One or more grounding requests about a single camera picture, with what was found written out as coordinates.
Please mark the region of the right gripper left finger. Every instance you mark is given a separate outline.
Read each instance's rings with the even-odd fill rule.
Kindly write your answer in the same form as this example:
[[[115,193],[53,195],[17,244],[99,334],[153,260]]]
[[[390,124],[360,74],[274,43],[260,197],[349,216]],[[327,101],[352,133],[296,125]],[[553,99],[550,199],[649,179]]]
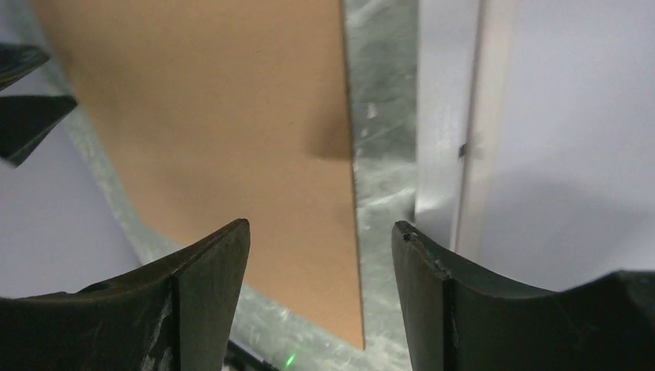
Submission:
[[[249,222],[77,293],[1,300],[3,370],[219,370]]]

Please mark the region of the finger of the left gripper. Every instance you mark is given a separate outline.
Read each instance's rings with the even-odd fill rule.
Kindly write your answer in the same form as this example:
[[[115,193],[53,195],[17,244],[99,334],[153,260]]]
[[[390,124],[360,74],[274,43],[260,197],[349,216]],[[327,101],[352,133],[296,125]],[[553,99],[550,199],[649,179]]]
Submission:
[[[21,80],[49,60],[49,55],[38,46],[2,43],[1,90]]]
[[[71,96],[1,98],[1,158],[21,165],[65,116],[77,106]]]

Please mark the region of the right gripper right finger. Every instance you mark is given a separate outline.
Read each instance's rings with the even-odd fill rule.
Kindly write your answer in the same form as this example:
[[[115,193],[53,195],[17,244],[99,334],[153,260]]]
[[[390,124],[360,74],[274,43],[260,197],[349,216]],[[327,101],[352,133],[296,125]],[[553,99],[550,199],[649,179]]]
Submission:
[[[652,370],[654,274],[562,292],[511,280],[405,221],[392,254],[415,370]]]

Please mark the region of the white photo sheet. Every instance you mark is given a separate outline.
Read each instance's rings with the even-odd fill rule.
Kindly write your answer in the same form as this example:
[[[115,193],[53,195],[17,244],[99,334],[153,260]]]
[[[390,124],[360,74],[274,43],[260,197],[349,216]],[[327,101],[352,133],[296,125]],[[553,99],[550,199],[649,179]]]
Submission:
[[[485,1],[453,249],[553,291],[654,269],[654,3]]]

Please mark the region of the brown backing board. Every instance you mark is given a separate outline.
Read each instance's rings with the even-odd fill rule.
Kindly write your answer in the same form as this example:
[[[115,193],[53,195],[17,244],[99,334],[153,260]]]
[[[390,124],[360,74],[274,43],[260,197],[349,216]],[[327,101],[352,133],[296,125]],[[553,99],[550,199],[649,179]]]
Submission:
[[[340,1],[33,1],[141,220],[250,223],[246,283],[364,345]]]

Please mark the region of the silver picture frame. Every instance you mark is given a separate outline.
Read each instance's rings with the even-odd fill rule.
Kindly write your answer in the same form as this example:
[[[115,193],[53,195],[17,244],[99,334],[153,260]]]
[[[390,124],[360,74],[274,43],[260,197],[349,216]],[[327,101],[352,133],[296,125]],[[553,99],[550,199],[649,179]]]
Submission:
[[[516,1],[421,1],[416,225],[475,260],[505,108]]]

